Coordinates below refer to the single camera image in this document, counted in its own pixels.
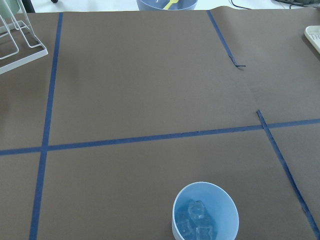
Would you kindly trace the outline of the light blue cup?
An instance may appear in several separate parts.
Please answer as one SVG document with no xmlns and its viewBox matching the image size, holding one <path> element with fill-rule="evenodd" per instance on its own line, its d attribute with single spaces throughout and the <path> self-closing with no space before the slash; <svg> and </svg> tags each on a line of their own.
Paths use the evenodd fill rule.
<svg viewBox="0 0 320 240">
<path fill-rule="evenodd" d="M 209 182 L 194 182 L 177 194 L 171 225 L 176 240 L 234 240 L 239 214 L 222 188 Z"/>
</svg>

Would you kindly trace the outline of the cream bear tray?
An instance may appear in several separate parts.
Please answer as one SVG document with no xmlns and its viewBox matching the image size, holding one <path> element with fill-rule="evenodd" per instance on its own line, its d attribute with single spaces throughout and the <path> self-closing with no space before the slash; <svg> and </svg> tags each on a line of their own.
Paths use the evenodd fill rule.
<svg viewBox="0 0 320 240">
<path fill-rule="evenodd" d="M 304 35 L 307 40 L 311 43 L 314 49 L 320 53 L 320 26 L 310 25 L 304 30 Z"/>
</svg>

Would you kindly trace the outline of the ice cubes in cup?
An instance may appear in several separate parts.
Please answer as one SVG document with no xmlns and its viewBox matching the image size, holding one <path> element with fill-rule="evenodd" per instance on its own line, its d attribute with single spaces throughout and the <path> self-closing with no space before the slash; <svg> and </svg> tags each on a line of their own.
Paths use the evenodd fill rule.
<svg viewBox="0 0 320 240">
<path fill-rule="evenodd" d="M 213 240 L 215 223 L 201 200 L 189 200 L 175 213 L 178 232 L 184 240 Z"/>
</svg>

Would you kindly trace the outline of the blue bowl on side table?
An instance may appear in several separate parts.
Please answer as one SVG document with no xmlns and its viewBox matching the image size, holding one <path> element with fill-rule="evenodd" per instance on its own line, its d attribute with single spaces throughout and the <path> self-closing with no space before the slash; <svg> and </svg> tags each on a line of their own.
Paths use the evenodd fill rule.
<svg viewBox="0 0 320 240">
<path fill-rule="evenodd" d="M 197 0 L 136 0 L 140 11 L 184 11 L 194 10 Z"/>
</svg>

